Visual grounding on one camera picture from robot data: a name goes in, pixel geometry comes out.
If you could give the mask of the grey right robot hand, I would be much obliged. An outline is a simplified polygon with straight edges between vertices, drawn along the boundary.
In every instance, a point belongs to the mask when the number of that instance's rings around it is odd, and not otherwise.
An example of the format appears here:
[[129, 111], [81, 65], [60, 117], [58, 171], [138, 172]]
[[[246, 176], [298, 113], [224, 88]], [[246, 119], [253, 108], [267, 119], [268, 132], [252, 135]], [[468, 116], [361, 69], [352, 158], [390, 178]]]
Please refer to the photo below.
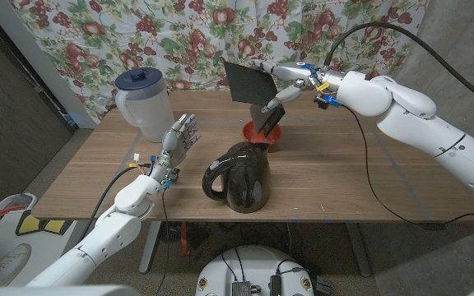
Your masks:
[[307, 62], [277, 63], [272, 60], [253, 59], [250, 65], [281, 81], [290, 82], [289, 86], [279, 91], [263, 105], [262, 113], [270, 113], [278, 106], [297, 99], [303, 90], [314, 90], [317, 93], [317, 102], [321, 104], [322, 109], [330, 105], [341, 106], [336, 96], [339, 82], [345, 76], [342, 72], [330, 70], [328, 66], [318, 68]]

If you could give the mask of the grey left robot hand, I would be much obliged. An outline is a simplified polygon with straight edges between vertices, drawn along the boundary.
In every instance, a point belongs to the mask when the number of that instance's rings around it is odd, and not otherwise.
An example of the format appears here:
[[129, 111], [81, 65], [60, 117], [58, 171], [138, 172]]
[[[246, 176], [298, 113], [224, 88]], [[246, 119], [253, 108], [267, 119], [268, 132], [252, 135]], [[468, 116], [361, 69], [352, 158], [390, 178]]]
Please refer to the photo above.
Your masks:
[[195, 114], [184, 113], [164, 135], [160, 153], [150, 174], [157, 182], [162, 182], [172, 169], [178, 167], [188, 150], [200, 139], [195, 117]]

